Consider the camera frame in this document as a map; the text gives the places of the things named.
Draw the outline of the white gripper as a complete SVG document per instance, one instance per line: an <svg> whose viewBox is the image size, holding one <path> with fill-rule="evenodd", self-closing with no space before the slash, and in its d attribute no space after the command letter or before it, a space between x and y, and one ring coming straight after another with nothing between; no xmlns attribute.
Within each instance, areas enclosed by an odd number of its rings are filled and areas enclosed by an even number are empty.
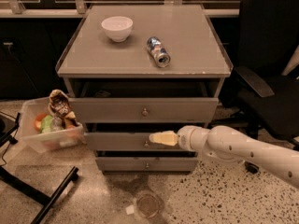
<svg viewBox="0 0 299 224"><path fill-rule="evenodd" d="M182 149L201 152L206 144L208 133L209 129L188 125L179 129L178 135L173 131L152 133L149 136L149 140L151 143L171 147L178 143Z"/></svg>

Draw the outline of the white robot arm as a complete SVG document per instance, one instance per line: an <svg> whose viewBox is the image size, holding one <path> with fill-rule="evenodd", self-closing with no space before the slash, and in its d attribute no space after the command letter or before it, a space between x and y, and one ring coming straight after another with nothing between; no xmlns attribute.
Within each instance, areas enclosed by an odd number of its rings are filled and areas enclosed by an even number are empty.
<svg viewBox="0 0 299 224"><path fill-rule="evenodd" d="M298 151L253 139L228 126L206 129L187 125L177 132L151 133L149 140L197 152L202 160L227 164L247 161L299 188Z"/></svg>

